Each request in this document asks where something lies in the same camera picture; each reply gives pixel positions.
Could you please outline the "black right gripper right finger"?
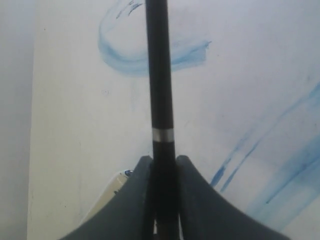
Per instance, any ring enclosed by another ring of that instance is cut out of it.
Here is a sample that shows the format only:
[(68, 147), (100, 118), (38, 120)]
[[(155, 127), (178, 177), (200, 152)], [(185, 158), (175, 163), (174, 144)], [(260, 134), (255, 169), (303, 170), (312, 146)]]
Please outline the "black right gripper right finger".
[(219, 195), (186, 155), (176, 158), (179, 214), (185, 240), (286, 240)]

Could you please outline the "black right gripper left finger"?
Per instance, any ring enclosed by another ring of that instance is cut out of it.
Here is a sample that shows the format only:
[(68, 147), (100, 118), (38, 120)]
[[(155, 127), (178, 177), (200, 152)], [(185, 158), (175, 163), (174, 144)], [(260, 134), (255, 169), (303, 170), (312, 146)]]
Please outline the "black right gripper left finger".
[(117, 194), (91, 219), (63, 240), (152, 240), (154, 206), (151, 187), (153, 160), (140, 158)]

